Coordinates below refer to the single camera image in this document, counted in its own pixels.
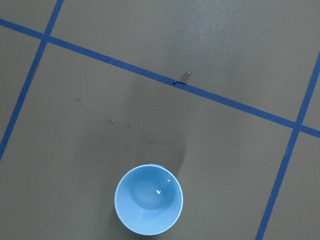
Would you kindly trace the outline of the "light blue plastic cup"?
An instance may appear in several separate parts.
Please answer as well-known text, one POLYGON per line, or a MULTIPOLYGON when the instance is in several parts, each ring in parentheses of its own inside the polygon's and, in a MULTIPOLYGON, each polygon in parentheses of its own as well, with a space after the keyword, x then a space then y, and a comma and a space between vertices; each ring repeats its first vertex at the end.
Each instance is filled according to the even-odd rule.
POLYGON ((129 170, 114 194, 115 212, 121 223, 143 236, 169 230, 179 219, 183 205, 179 181, 169 170, 155 163, 129 170))

